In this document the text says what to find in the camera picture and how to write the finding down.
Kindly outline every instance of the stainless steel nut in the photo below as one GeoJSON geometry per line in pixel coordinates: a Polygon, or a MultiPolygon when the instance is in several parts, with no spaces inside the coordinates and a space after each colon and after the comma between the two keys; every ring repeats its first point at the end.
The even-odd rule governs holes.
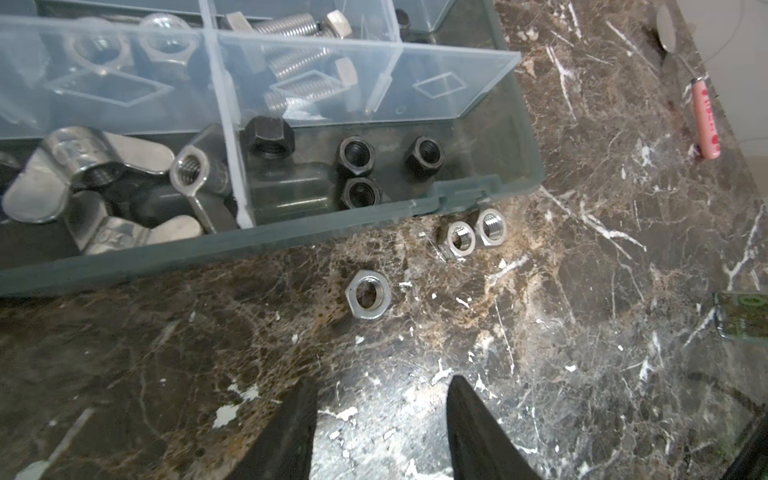
{"type": "Polygon", "coordinates": [[[451,222],[438,233],[438,248],[447,260],[466,257],[475,251],[475,232],[466,222],[451,222]]]}
{"type": "Polygon", "coordinates": [[[406,151],[406,165],[418,178],[426,179],[442,167],[442,149],[436,140],[417,137],[406,151]]]}
{"type": "Polygon", "coordinates": [[[165,175],[174,152],[162,144],[89,127],[49,134],[3,194],[2,209],[24,223],[53,221],[65,211],[71,187],[103,187],[126,168],[165,175]]]}
{"type": "Polygon", "coordinates": [[[392,291],[389,288],[389,282],[381,273],[374,272],[373,270],[360,270],[352,278],[352,282],[349,283],[349,286],[344,291],[344,296],[349,304],[349,309],[352,310],[352,315],[363,320],[380,319],[392,302],[392,291]],[[361,305],[360,300],[358,300],[358,289],[361,286],[372,287],[373,290],[372,299],[363,297],[365,306],[361,305]]]}
{"type": "Polygon", "coordinates": [[[330,12],[322,21],[323,30],[330,30],[337,38],[352,36],[352,26],[349,20],[339,10],[330,12]]]}
{"type": "Polygon", "coordinates": [[[237,228],[224,198],[232,193],[227,171],[227,146],[219,124],[205,127],[179,151],[170,167],[170,184],[189,200],[208,233],[237,228]]]}
{"type": "Polygon", "coordinates": [[[339,142],[336,159],[343,176],[367,177],[373,171],[376,155],[373,145],[361,137],[348,137],[339,142]]]}
{"type": "Polygon", "coordinates": [[[344,190],[341,194],[343,208],[371,207],[380,204],[381,201],[381,190],[369,178],[354,177],[344,184],[344,190]]]}
{"type": "Polygon", "coordinates": [[[76,25],[87,25],[95,31],[73,31],[68,34],[64,39],[67,58],[98,75],[133,66],[130,42],[123,34],[106,31],[114,27],[110,21],[99,17],[83,17],[76,22],[76,25]]]}
{"type": "Polygon", "coordinates": [[[257,116],[243,129],[248,150],[267,160],[288,158],[296,150],[293,129],[282,118],[257,116]]]}
{"type": "Polygon", "coordinates": [[[174,217],[153,229],[124,218],[112,217],[101,195],[89,190],[72,195],[65,224],[84,255],[183,240],[203,234],[197,220],[187,215],[174,217]]]}
{"type": "MultiPolygon", "coordinates": [[[[139,22],[140,27],[162,28],[163,30],[191,30],[189,24],[170,13],[153,13],[139,22]]],[[[200,45],[196,35],[142,35],[139,45],[147,52],[149,61],[156,64],[159,77],[164,81],[183,81],[189,78],[187,67],[192,54],[200,45]]]]}
{"type": "Polygon", "coordinates": [[[507,222],[495,208],[472,212],[468,223],[472,225],[480,247],[498,247],[507,238],[507,222]]]}

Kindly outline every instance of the hex nut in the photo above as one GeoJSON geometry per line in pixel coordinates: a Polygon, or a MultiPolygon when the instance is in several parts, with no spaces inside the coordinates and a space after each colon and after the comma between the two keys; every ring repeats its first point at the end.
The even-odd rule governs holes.
{"type": "Polygon", "coordinates": [[[476,210],[469,215],[479,247],[498,247],[507,238],[507,222],[495,208],[476,210]]]}
{"type": "Polygon", "coordinates": [[[344,191],[341,194],[342,208],[353,209],[361,207],[371,207],[378,205],[382,201],[379,187],[365,177],[350,178],[344,184],[344,191]]]}
{"type": "Polygon", "coordinates": [[[438,248],[447,260],[456,260],[475,251],[475,232],[466,222],[451,222],[438,233],[438,248]]]}
{"type": "Polygon", "coordinates": [[[282,118],[253,117],[243,129],[248,150],[267,160],[282,160],[296,150],[293,129],[282,118]]]}
{"type": "Polygon", "coordinates": [[[395,8],[395,17],[397,18],[397,26],[400,29],[400,38],[407,34],[411,29],[411,18],[401,8],[395,8]]]}
{"type": "Polygon", "coordinates": [[[352,278],[352,282],[344,291],[346,302],[352,315],[357,319],[378,320],[389,308],[392,302],[392,291],[389,288],[389,282],[386,277],[373,270],[360,270],[352,278]],[[370,283],[376,293],[370,306],[363,306],[357,300],[357,289],[364,283],[370,283]]]}
{"type": "Polygon", "coordinates": [[[352,36],[352,26],[349,24],[349,20],[347,20],[344,14],[339,10],[334,10],[326,15],[322,24],[323,28],[331,30],[337,38],[347,38],[352,36]]]}
{"type": "Polygon", "coordinates": [[[81,17],[75,21],[79,25],[89,25],[94,33],[67,34],[64,53],[69,60],[100,76],[133,67],[131,43],[122,33],[114,32],[112,22],[101,17],[81,17]]]}
{"type": "Polygon", "coordinates": [[[373,171],[373,146],[361,137],[348,137],[336,149],[340,173],[345,177],[367,177],[373,171]]]}
{"type": "Polygon", "coordinates": [[[417,137],[406,152],[406,165],[417,178],[426,180],[440,170],[442,149],[436,140],[417,137]]]}
{"type": "MultiPolygon", "coordinates": [[[[177,31],[191,30],[182,18],[171,13],[153,13],[141,19],[140,27],[173,29],[177,31]]],[[[156,65],[156,75],[162,81],[187,81],[192,54],[200,46],[200,41],[193,35],[142,35],[139,45],[146,52],[149,61],[156,65]]]]}

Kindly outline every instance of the bolt head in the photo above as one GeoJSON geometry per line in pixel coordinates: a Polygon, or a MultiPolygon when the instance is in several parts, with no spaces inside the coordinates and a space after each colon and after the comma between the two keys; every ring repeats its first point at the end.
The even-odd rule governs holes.
{"type": "Polygon", "coordinates": [[[336,74],[345,87],[357,85],[357,69],[351,58],[344,57],[336,60],[336,74]]]}
{"type": "Polygon", "coordinates": [[[352,36],[352,26],[349,24],[349,20],[347,20],[344,14],[339,10],[334,10],[326,15],[323,19],[323,27],[332,30],[339,38],[352,36]]]}
{"type": "Polygon", "coordinates": [[[243,141],[251,152],[267,160],[288,158],[296,150],[293,129],[282,118],[251,118],[243,130],[243,141]]]}

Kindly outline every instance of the white wall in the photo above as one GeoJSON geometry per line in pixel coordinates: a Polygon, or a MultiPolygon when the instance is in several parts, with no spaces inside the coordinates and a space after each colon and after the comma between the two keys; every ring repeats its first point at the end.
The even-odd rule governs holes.
{"type": "MultiPolygon", "coordinates": [[[[742,152],[768,161],[768,0],[677,0],[677,4],[742,152]],[[736,35],[715,55],[739,24],[741,8],[736,35]]],[[[755,171],[753,175],[762,183],[755,171]]]]}

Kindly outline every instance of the silver hex nut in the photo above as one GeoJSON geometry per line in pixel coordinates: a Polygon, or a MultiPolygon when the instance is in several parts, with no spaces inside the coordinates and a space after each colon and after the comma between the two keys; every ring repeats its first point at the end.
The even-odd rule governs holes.
{"type": "Polygon", "coordinates": [[[475,251],[475,232],[466,222],[451,222],[438,233],[438,248],[447,260],[457,260],[475,251]]]}
{"type": "Polygon", "coordinates": [[[190,58],[200,46],[196,35],[184,31],[191,30],[189,24],[170,13],[153,13],[144,17],[139,26],[163,30],[157,35],[142,35],[139,39],[149,61],[157,69],[157,76],[169,82],[188,80],[190,58]]]}
{"type": "Polygon", "coordinates": [[[373,270],[360,270],[355,274],[349,286],[344,291],[346,302],[352,315],[357,319],[378,320],[389,308],[392,302],[392,291],[386,277],[373,270]],[[357,300],[357,290],[360,286],[372,286],[375,293],[370,305],[363,306],[357,300]]]}
{"type": "Polygon", "coordinates": [[[507,222],[495,208],[476,210],[469,216],[479,247],[498,247],[507,238],[507,222]]]}

